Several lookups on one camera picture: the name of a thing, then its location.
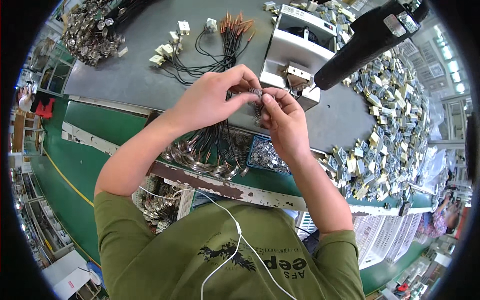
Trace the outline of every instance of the yellow floor line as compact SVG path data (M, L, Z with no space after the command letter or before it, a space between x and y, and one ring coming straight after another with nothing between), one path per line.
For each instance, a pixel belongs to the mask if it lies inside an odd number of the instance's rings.
M55 166L55 164L53 163L53 161L52 161L51 159L50 159L50 161L52 162L53 166L57 169L57 171L60 173L60 171L58 170L57 166ZM48 200L47 200L47 198L46 198L46 196L45 196L45 193L43 192L42 187L40 186L40 184L38 184L38 188L39 188L40 191L42 192L42 197L43 197L43 199L45 199L45 201L48 203ZM62 229L70 236L70 239L72 239L73 243L74 243L75 245L77 245L77 247L80 248L80 250L82 250L82 252L85 253L85 255L88 256L88 258L89 258L92 262L94 262L94 263L101 269L102 267L100 266L100 264L97 263L90 255L88 255L88 253L87 253L82 247L80 247L80 244L77 243L77 241L75 241L75 239L73 238L73 236L72 236L70 233L68 233L67 229L66 229L65 226L60 222L60 219L58 219L58 217L57 217L57 215L55 214L55 212L54 212L53 210L52 210L52 212L53 212L53 215L54 215L55 219L57 220L57 222L60 223Z
M73 186L73 184L65 177L65 175L63 175L62 172L60 172L59 168L57 167L57 165L55 165L55 163L53 162L53 160L51 159L50 155L48 155L47 151L45 150L45 148L43 148L43 152L47 155L48 159L50 160L50 162L52 163L52 165L55 167L55 170L57 170L57 172L60 174L60 176L62 176L62 178L68 183L68 185L70 185L72 187L72 189L74 191L77 192L77 194L80 195L80 197L82 197L85 201L88 202L88 204L90 204L91 206L93 206L93 203L88 200L87 197L85 197L85 195L83 195L76 187Z

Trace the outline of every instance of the fluorescent light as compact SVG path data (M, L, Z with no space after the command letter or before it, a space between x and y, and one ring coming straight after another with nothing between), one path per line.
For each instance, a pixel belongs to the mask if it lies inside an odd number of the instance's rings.
M463 84L457 84L455 87L456 91L459 93L465 92L465 86Z
M456 60L454 61L451 61L447 64L448 66L448 69L450 70L450 72L457 72L460 68L458 67L458 63Z
M452 53L450 52L449 46L442 47L442 52L446 60L449 60L452 58Z
M451 75L452 75L453 82L460 82L460 73L459 72L451 73Z

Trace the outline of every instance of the left hand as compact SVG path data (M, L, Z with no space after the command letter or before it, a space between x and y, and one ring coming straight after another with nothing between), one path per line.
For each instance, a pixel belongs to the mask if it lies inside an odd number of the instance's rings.
M245 65L223 73L208 72L185 91L176 105L164 115L181 126L184 133L226 120L243 104L258 100L248 88L261 89L257 76ZM227 91L242 92L229 100Z

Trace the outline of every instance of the qr code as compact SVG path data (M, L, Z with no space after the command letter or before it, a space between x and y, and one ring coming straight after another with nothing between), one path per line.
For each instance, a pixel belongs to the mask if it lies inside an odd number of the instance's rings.
M289 12L289 13L294 13L295 12L295 9L291 6L286 5L284 8L285 8L284 12Z

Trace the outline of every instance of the white plastic crate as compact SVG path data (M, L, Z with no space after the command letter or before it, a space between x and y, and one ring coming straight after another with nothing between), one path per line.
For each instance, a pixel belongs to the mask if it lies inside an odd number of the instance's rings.
M385 261L389 264L393 264L395 262L395 258L397 254L400 252L400 248L402 247L403 242L407 238L408 229L412 224L413 215L407 215L402 218L402 224L400 225L400 230L398 231L395 240L392 244L392 247L388 251Z
M373 247L373 243L385 221L384 216L358 216L354 218L353 230L359 249L359 263Z
M390 247L392 246L392 243L394 242L395 236L400 230L401 223L401 217L384 217L384 222L374 243L372 244L372 247L361 260L359 259L360 270L374 264L378 264L384 260L385 256L390 250Z
M306 230L308 231L309 233L313 233L315 230L317 230L317 227L315 226L315 224L313 223L313 220L312 218L310 217L310 214L309 213L304 213L304 212L301 212L299 215L298 215L298 221L297 221L297 225L298 227L300 227L301 229L303 230ZM300 230L298 228L296 228L297 230L297 235L298 237L300 238L300 240L303 240L304 238L306 238L307 236L309 236L308 233L306 233L305 231L303 230Z
M405 237L405 240L400 246L400 250L398 251L397 255L395 256L395 259L393 260L394 263L396 263L400 257L402 257L405 253L407 253L408 249L410 248L410 245L412 244L415 233L417 232L421 215L422 215L421 213L412 215L413 218L410 224L410 228L408 228L407 236Z
M425 235L423 233L419 233L419 232L415 232L415 237L413 238L413 240L416 240L420 244L425 244L427 242L427 239L428 239L427 235Z

